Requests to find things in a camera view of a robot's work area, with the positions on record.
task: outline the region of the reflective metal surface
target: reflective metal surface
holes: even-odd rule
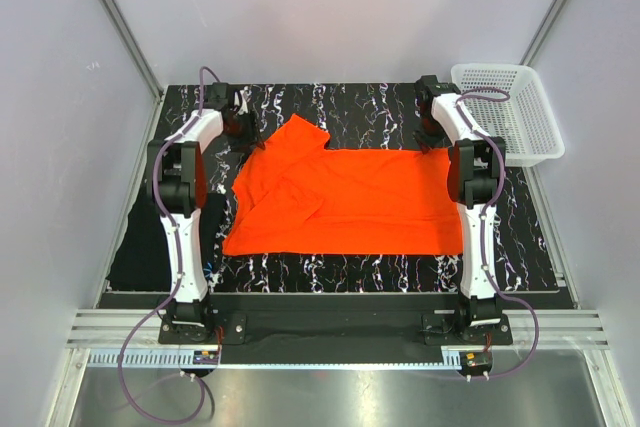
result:
[[[519,361],[496,352],[496,371]],[[167,370],[125,372],[135,395]],[[219,370],[205,378],[215,398],[190,425],[212,426],[604,426],[587,365],[579,352],[538,352],[507,379],[467,384],[449,372]],[[200,398],[185,379],[148,391],[142,407],[166,418],[184,417]],[[157,425],[132,408],[115,369],[87,369],[73,426]]]

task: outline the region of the black marble tabletop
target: black marble tabletop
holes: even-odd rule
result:
[[[419,127],[413,84],[276,84],[241,86],[266,139],[293,113],[331,134],[328,148],[414,149]],[[156,129],[165,138],[197,108],[197,86],[170,86]],[[451,292],[462,256],[299,255],[228,257],[222,240],[236,212],[233,181],[246,158],[215,139],[204,153],[211,191],[227,197],[227,220],[205,272],[215,292]],[[557,290],[522,169],[509,168],[497,207],[496,276],[505,290]]]

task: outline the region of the black fabric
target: black fabric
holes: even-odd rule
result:
[[[169,251],[160,216],[143,185],[128,216],[127,232],[107,276],[114,290],[167,292],[171,284]],[[200,215],[202,265],[214,270],[216,234],[224,218],[226,198],[210,193]]]

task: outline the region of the orange shirt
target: orange shirt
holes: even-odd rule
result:
[[[293,115],[251,154],[233,184],[226,255],[462,252],[446,149],[326,150],[328,141]]]

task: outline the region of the purple cable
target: purple cable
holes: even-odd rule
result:
[[[180,139],[181,137],[184,137],[193,128],[196,122],[200,119],[200,115],[202,114],[202,109],[204,109],[204,73],[205,71],[209,72],[216,79],[217,82],[220,82],[220,79],[218,78],[218,76],[209,67],[200,67],[200,91],[199,91],[199,100],[198,100],[198,114],[196,116],[193,116],[191,120],[181,129],[180,132],[178,132],[176,135],[174,135],[169,140],[167,140],[165,144],[160,148],[160,151],[158,152],[158,155],[156,156],[155,162],[153,164],[153,176],[151,178],[152,187],[153,187],[153,198],[156,202],[156,205],[160,209],[160,212],[162,212],[162,214],[164,214],[167,217],[167,219],[169,219],[169,222],[171,223],[171,226],[174,229],[176,253],[178,257],[178,278],[176,280],[176,285],[171,291],[171,293],[169,294],[169,297],[167,297],[160,305],[158,305],[155,309],[153,309],[151,312],[145,315],[142,318],[142,320],[140,320],[140,322],[138,322],[135,325],[135,327],[131,329],[131,332],[129,332],[129,335],[127,335],[127,337],[125,338],[124,343],[122,344],[122,348],[120,349],[120,354],[118,355],[118,380],[120,381],[120,387],[122,388],[122,393],[127,399],[127,402],[131,405],[131,407],[133,407],[136,410],[136,412],[138,412],[145,419],[152,420],[154,422],[157,422],[159,424],[164,424],[164,425],[182,425],[182,424],[186,424],[187,422],[191,422],[193,419],[195,419],[200,413],[200,411],[202,410],[202,406],[204,405],[205,391],[207,390],[207,385],[199,377],[192,377],[198,382],[198,385],[200,386],[200,402],[196,410],[191,415],[183,419],[178,419],[178,420],[162,419],[160,417],[156,417],[155,415],[148,413],[136,403],[136,399],[131,395],[131,392],[129,392],[129,389],[127,388],[127,384],[125,383],[122,362],[124,360],[124,353],[127,350],[127,345],[129,345],[129,342],[131,342],[131,339],[133,338],[135,333],[138,331],[138,329],[140,329],[140,327],[142,327],[142,325],[144,325],[144,323],[147,320],[149,320],[151,317],[153,317],[154,315],[157,315],[158,312],[164,309],[169,304],[169,302],[171,302],[175,298],[175,296],[178,294],[178,291],[180,290],[180,285],[182,283],[182,246],[180,244],[180,234],[178,233],[178,223],[176,222],[175,218],[171,215],[167,207],[164,205],[164,203],[162,202],[162,198],[160,197],[160,194],[159,194],[160,189],[158,186],[158,172],[160,170],[160,164],[162,163],[162,157],[164,156],[165,152],[178,139]]]
[[[474,94],[475,92],[495,92],[495,93],[504,95],[504,97],[496,99],[493,97],[476,95]],[[458,100],[456,100],[456,104],[455,104],[456,109],[460,114],[460,116],[462,117],[462,119],[464,120],[465,124],[467,124],[467,126],[473,131],[474,134],[476,134],[478,137],[481,137],[483,140],[485,140],[489,144],[489,146],[491,146],[494,153],[496,154],[496,157],[498,158],[498,164],[500,165],[500,177],[498,179],[498,188],[496,189],[496,193],[493,195],[491,200],[489,200],[489,202],[485,204],[485,206],[482,208],[482,211],[480,212],[480,255],[482,257],[483,265],[487,265],[487,252],[484,245],[485,230],[486,230],[485,229],[486,213],[489,207],[496,204],[496,202],[498,201],[498,198],[500,197],[500,194],[502,194],[502,190],[504,188],[504,178],[505,178],[505,162],[504,162],[504,157],[502,156],[502,152],[500,152],[500,149],[495,144],[495,142],[491,139],[491,137],[474,129],[473,124],[462,111],[460,102],[462,102],[465,99],[487,100],[489,102],[506,102],[510,98],[511,96],[509,95],[509,93],[505,92],[504,90],[496,89],[495,87],[478,87],[463,93],[460,97],[458,97]],[[538,316],[536,314],[536,311],[533,309],[533,307],[531,307],[531,305],[526,300],[519,299],[517,297],[509,297],[508,295],[505,295],[500,290],[500,287],[498,286],[496,281],[493,279],[491,274],[489,274],[489,271],[485,270],[484,273],[487,276],[487,279],[489,280],[491,287],[493,287],[493,290],[496,291],[496,294],[498,295],[498,297],[500,297],[505,302],[515,302],[516,304],[522,305],[531,313],[531,317],[533,318],[533,329],[534,329],[533,343],[531,344],[531,349],[529,350],[529,353],[526,355],[524,360],[514,368],[507,370],[506,372],[501,372],[499,374],[495,374],[491,376],[491,378],[500,379],[500,378],[508,377],[511,374],[515,374],[516,372],[522,370],[529,363],[529,361],[533,357],[533,354],[535,354],[536,349],[538,347],[538,340],[540,339],[540,325],[538,323]]]

